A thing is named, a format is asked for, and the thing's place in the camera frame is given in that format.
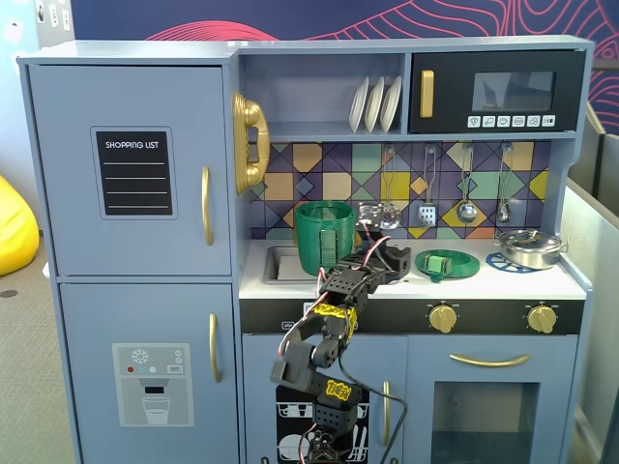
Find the robotic arm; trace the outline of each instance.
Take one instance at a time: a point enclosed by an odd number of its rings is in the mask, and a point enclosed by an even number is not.
[[[315,398],[314,436],[309,442],[308,458],[300,453],[304,464],[344,461],[348,449],[337,449],[336,439],[354,428],[362,397],[360,386],[324,375],[316,368],[331,367],[346,350],[368,304],[368,295],[409,271],[410,248],[385,246],[386,238],[366,226],[359,232],[361,248],[340,259],[326,274],[320,298],[281,342],[281,360],[271,374],[273,382]],[[323,335],[317,346],[305,342],[314,334]]]

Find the oven door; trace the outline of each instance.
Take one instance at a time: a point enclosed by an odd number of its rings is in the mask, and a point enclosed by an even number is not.
[[[584,51],[413,56],[410,132],[575,131]]]

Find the stove knob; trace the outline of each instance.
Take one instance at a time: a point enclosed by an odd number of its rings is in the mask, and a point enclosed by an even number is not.
[[[448,334],[452,331],[456,324],[456,320],[456,312],[451,306],[447,306],[446,304],[435,306],[429,313],[430,324],[443,334]]]
[[[557,322],[557,315],[554,311],[550,306],[543,304],[531,309],[526,318],[529,321],[529,326],[534,331],[543,332],[544,334],[550,334],[554,324]]]

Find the microwave handle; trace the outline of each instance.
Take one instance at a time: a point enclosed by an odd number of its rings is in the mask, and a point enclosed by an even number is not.
[[[420,115],[431,118],[434,112],[434,71],[422,71],[422,97]]]

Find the geometric tile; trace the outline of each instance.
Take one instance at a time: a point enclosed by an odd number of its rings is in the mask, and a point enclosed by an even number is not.
[[[371,176],[373,176],[373,172],[353,172],[352,178],[357,181],[359,184],[363,185],[366,183]]]
[[[542,171],[531,180],[529,188],[541,200],[545,199],[545,186],[548,182],[548,171]]]
[[[267,200],[292,200],[292,172],[267,172],[264,175]]]
[[[311,182],[305,177],[299,181],[299,183],[294,186],[299,192],[303,195],[307,194],[311,189],[313,189],[313,185]]]
[[[322,147],[317,143],[295,143],[292,153],[294,167],[299,172],[310,172],[322,159]]]
[[[476,199],[496,198],[499,191],[499,173],[496,171],[471,173],[471,180],[477,187],[470,189],[470,197]]]
[[[380,189],[380,198],[382,200],[407,200],[408,191],[410,191],[410,171],[406,172],[385,172]]]
[[[439,227],[436,231],[437,239],[461,239],[457,232],[451,227]]]
[[[457,216],[457,209],[459,208],[461,203],[463,202],[458,201],[451,210],[449,210],[445,215],[443,215],[443,219],[450,227],[477,227],[486,220],[486,215],[484,214],[484,212],[481,211],[481,209],[478,208],[474,202],[472,202],[477,208],[477,216],[475,217],[475,220],[473,222],[462,222]]]
[[[354,143],[352,145],[353,172],[376,172],[380,169],[381,154],[380,143]]]
[[[322,175],[322,198],[325,200],[346,200],[350,198],[351,180],[350,174],[347,172],[325,172]]]
[[[533,159],[534,142],[514,142],[514,155],[506,156],[505,163],[513,171],[529,171]]]

